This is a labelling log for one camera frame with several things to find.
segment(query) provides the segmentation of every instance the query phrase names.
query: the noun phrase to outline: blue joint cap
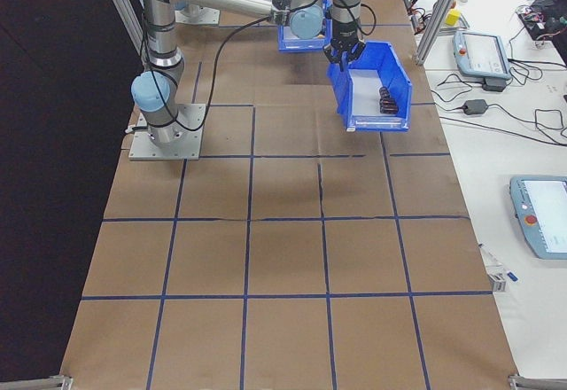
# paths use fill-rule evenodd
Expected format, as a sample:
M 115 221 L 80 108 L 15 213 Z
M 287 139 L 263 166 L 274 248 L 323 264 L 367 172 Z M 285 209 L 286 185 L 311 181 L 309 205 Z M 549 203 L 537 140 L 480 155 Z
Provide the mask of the blue joint cap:
M 290 29 L 297 37 L 308 40 L 321 33 L 324 14 L 317 4 L 293 13 L 290 20 Z
M 146 71 L 137 76 L 132 82 L 132 97 L 134 98 L 134 102 L 136 102 L 145 113 L 154 113 L 163 107 L 159 93 L 161 92 L 161 95 L 167 102 L 171 90 L 169 89 L 169 83 L 166 77 L 156 72 L 153 73 L 153 76 L 151 76 L 151 74 L 151 71 Z
M 189 2 L 183 1 L 183 2 L 177 2 L 174 4 L 174 8 L 177 11 L 182 11 L 183 9 L 185 9 L 187 6 L 189 5 Z

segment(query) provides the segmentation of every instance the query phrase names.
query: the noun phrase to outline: electronic device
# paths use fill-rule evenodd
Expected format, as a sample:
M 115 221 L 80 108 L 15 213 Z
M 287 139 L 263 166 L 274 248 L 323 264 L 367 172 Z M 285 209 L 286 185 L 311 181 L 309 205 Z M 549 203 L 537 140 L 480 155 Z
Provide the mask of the electronic device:
M 453 37 L 454 59 L 464 75 L 509 80 L 510 65 L 502 39 L 497 35 L 457 31 Z
M 525 30 L 532 40 L 538 40 L 538 37 L 546 34 L 546 23 L 541 13 L 532 12 L 528 7 L 520 12 L 516 12 L 516 15 L 524 24 Z
M 535 255 L 567 260 L 567 177 L 515 176 L 510 180 L 510 196 Z

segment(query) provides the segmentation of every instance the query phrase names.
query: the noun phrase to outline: red emergency stop button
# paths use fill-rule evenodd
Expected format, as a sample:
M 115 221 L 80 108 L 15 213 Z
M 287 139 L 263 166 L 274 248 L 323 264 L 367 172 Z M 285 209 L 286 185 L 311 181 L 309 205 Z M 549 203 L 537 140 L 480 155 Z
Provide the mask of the red emergency stop button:
M 524 221 L 530 226 L 533 226 L 535 223 L 538 222 L 538 218 L 535 215 L 530 214 L 524 217 Z

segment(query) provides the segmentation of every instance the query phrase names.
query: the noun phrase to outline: power adapter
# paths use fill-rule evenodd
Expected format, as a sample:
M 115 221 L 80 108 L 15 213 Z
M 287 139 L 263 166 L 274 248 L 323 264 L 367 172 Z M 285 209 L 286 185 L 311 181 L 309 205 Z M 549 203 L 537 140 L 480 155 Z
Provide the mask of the power adapter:
M 467 100 L 462 106 L 462 111 L 467 115 L 482 115 L 488 109 L 484 99 Z
M 506 80 L 503 78 L 485 77 L 482 81 L 482 89 L 486 91 L 503 92 L 506 89 Z

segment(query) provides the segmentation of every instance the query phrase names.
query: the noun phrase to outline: dark object in bin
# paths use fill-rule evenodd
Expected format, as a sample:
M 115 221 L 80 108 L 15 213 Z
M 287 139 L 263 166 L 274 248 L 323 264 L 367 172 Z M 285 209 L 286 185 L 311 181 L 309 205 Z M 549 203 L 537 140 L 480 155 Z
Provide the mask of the dark object in bin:
M 398 104 L 386 87 L 380 88 L 380 113 L 398 113 Z

